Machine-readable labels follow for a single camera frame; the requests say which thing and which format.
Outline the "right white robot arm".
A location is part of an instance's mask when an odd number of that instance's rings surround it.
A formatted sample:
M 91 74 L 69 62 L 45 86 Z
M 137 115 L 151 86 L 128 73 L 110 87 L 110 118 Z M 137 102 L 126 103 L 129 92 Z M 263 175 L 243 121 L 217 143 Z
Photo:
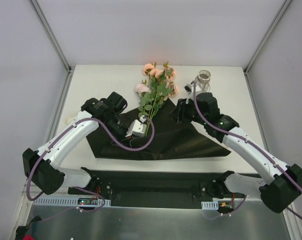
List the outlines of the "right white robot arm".
M 254 143 L 233 118 L 220 112 L 211 93 L 179 99 L 169 115 L 177 123 L 203 125 L 211 137 L 231 148 L 259 174 L 256 178 L 225 172 L 216 181 L 219 196 L 241 193 L 260 199 L 271 211 L 281 213 L 302 195 L 302 169 L 297 164 L 288 165 Z

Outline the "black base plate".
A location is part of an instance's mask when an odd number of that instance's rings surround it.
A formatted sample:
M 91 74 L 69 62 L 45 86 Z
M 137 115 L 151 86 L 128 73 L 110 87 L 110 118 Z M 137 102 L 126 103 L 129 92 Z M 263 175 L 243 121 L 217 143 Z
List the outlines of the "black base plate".
M 221 173 L 86 170 L 85 190 L 99 193 L 113 207 L 201 209 L 213 200 L 207 187 Z

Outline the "black wrapping paper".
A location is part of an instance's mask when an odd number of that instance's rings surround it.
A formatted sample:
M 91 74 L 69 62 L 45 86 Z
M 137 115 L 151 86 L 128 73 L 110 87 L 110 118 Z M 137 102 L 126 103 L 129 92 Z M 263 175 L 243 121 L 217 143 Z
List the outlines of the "black wrapping paper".
M 152 119 L 155 135 L 150 145 L 141 151 L 128 151 L 119 147 L 106 131 L 99 127 L 86 139 L 95 158 L 160 161 L 226 157 L 231 152 L 215 141 L 199 133 L 192 123 L 178 124 L 169 113 L 175 104 L 167 100 Z

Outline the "red object bottom corner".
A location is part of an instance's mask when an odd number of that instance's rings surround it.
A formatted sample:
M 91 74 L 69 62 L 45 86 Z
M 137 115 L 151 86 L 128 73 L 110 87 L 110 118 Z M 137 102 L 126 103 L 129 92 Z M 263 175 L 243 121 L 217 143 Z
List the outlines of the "red object bottom corner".
M 26 234 L 26 235 L 16 235 L 15 240 L 35 240 L 35 238 Z

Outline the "right aluminium frame post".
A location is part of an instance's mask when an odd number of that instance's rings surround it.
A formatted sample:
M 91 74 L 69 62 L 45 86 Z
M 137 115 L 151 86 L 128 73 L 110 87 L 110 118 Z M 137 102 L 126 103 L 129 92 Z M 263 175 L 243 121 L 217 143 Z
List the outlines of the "right aluminium frame post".
M 279 23 L 283 19 L 284 15 L 290 8 L 294 1 L 293 0 L 284 0 L 280 5 L 278 11 L 276 12 L 275 16 L 273 17 L 271 23 L 269 24 L 266 32 L 264 33 L 263 37 L 259 41 L 255 51 L 253 52 L 250 60 L 248 61 L 246 67 L 243 69 L 243 73 L 245 76 L 248 75 L 252 67 L 254 66 L 256 60 L 258 59 L 259 55 L 263 51 L 264 47 L 267 45 L 269 39 L 271 38 L 272 34 L 278 27 Z

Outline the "aluminium frame post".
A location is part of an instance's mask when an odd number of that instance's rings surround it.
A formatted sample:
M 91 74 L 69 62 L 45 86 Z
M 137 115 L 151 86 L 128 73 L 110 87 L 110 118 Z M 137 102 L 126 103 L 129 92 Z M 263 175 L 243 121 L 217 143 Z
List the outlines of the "aluminium frame post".
M 278 11 L 276 12 L 275 16 L 273 17 L 271 23 L 269 24 L 266 32 L 264 33 L 263 37 L 259 41 L 255 51 L 253 52 L 250 60 L 248 61 L 246 67 L 243 69 L 243 73 L 245 76 L 248 75 L 252 67 L 254 66 L 256 60 L 258 59 L 259 55 L 263 51 L 264 47 L 267 45 L 269 39 L 271 38 L 272 34 L 278 27 L 279 23 L 283 19 L 284 15 L 290 8 L 294 1 L 293 0 L 284 0 L 280 5 Z
M 57 57 L 59 58 L 60 62 L 62 63 L 64 69 L 68 74 L 72 72 L 72 66 L 70 65 L 69 61 L 67 60 L 61 45 L 59 44 L 49 21 L 47 20 L 44 11 L 42 10 L 41 5 L 39 4 L 38 0 L 28 0 L 32 10 L 34 11 L 42 29 L 44 30 L 44 33 L 46 37 L 48 38 L 51 46 L 53 47 L 53 50 L 55 51 Z

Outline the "cream ribbon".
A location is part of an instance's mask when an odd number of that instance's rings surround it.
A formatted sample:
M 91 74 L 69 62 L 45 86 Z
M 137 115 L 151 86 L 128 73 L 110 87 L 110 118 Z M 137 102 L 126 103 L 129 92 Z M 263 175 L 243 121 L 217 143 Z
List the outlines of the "cream ribbon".
M 64 123 L 66 126 L 68 126 L 70 124 L 72 125 L 76 120 L 77 120 L 77 114 L 72 114 L 65 118 Z

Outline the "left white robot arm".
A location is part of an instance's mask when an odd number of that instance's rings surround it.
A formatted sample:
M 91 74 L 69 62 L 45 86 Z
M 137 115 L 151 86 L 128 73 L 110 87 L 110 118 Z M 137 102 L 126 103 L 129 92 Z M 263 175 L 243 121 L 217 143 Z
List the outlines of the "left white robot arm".
M 118 141 L 124 139 L 129 124 L 122 123 L 119 115 L 127 105 L 127 101 L 116 92 L 100 100 L 90 98 L 53 139 L 36 150 L 26 149 L 22 160 L 27 186 L 35 184 L 46 195 L 59 188 L 72 187 L 79 187 L 87 195 L 93 194 L 97 183 L 86 170 L 62 168 L 61 164 L 84 138 L 101 126 L 106 126 Z

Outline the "pale pink flower stem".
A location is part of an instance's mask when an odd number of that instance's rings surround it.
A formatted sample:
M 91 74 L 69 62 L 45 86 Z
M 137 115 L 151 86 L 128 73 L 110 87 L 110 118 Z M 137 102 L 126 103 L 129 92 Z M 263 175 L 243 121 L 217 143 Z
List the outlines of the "pale pink flower stem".
M 134 87 L 134 92 L 139 96 L 138 117 L 146 116 L 150 120 L 153 118 L 155 96 L 145 79 Z

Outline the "left aluminium frame post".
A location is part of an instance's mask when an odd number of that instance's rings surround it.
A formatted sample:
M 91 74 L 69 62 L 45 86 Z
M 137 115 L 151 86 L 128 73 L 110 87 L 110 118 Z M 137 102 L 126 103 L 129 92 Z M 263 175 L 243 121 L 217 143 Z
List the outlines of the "left aluminium frame post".
M 48 38 L 51 46 L 53 47 L 53 50 L 55 51 L 57 57 L 59 58 L 60 62 L 62 63 L 64 69 L 68 74 L 72 72 L 72 66 L 70 65 L 69 61 L 67 60 L 61 45 L 59 44 L 49 21 L 47 20 L 44 11 L 42 10 L 41 5 L 39 4 L 38 0 L 28 0 L 32 10 L 34 11 L 42 29 L 44 30 L 44 33 L 46 37 Z

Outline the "white ribbed vase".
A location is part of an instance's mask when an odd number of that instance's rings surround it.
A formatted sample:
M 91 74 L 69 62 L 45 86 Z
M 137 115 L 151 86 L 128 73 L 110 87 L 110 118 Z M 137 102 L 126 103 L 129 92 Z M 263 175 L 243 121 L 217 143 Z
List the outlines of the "white ribbed vase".
M 210 85 L 211 78 L 212 78 L 211 72 L 203 69 L 197 73 L 197 76 L 195 79 L 198 82 L 199 87 L 204 92 L 208 93 L 211 90 L 211 85 Z

